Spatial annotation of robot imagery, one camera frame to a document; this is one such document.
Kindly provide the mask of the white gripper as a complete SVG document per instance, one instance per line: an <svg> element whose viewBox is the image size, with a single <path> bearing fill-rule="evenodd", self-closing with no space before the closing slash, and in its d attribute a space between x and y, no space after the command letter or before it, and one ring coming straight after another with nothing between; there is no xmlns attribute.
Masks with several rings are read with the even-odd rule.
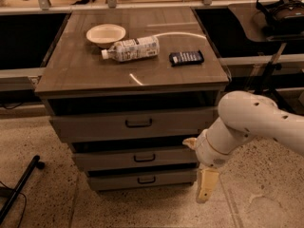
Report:
<svg viewBox="0 0 304 228"><path fill-rule="evenodd" d="M207 140L206 129L197 138L187 138L182 141L182 144L195 150L201 165L213 167L199 169L197 172L198 189L196 201L205 203L211 198L219 180L219 171L216 168L220 168L227 163L230 156L221 154L212 147Z"/></svg>

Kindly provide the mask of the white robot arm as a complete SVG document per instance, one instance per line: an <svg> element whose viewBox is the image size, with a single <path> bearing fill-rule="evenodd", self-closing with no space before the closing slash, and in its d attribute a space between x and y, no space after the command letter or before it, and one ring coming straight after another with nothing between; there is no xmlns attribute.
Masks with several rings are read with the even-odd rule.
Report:
<svg viewBox="0 0 304 228"><path fill-rule="evenodd" d="M208 201L219 180L219 168L238 147L255 137L280 143L304 155L304 117L283 111L268 97L245 91L232 91L218 102L218 118L196 138L182 143L194 150L197 171L198 203Z"/></svg>

